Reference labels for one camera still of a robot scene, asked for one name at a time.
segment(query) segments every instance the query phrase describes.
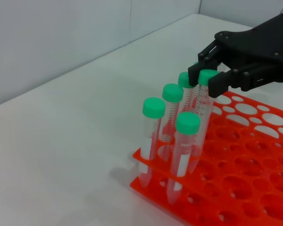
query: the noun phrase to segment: white table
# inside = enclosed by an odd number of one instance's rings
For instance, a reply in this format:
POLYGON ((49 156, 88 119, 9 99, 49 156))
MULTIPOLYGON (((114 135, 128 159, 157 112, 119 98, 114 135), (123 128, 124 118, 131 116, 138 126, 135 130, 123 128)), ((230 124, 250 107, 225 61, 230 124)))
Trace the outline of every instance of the white table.
MULTIPOLYGON (((191 15, 0 105, 0 226, 181 225, 129 187, 143 100, 247 29, 191 15)), ((283 109, 283 84, 242 94, 283 109)))

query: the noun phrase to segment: test tube rack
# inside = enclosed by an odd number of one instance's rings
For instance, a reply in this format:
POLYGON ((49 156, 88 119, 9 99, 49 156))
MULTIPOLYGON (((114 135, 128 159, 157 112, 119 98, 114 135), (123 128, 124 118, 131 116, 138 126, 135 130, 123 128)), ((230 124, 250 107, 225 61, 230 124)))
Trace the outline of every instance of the test tube rack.
POLYGON ((283 111, 232 92, 223 97, 192 173, 174 177, 171 157, 147 161, 137 150, 133 157, 153 176, 146 188, 138 178, 131 188, 193 226, 283 226, 283 111), (166 198, 168 178, 183 185, 174 205, 166 198))

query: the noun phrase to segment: green screw cap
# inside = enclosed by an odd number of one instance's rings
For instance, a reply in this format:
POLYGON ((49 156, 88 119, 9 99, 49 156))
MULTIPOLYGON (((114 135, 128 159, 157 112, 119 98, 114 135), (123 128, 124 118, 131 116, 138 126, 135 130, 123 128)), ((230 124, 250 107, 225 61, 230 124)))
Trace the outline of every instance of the green screw cap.
POLYGON ((210 69, 201 70, 199 73, 198 83, 203 86, 208 86, 208 80, 219 73, 220 72, 218 71, 210 69))
POLYGON ((165 102, 156 97, 150 97, 143 102, 142 113, 152 119, 160 119, 165 115, 165 102))
POLYGON ((195 113, 182 112, 177 116, 176 129, 185 135, 194 135, 199 131, 200 118, 195 113))
POLYGON ((178 103, 183 99, 183 88, 177 84, 169 83, 164 86, 162 98, 171 103, 178 103))
POLYGON ((189 73, 188 72, 182 72, 180 73, 178 77, 178 85, 182 88, 192 89, 195 86, 190 86, 189 84, 189 73))

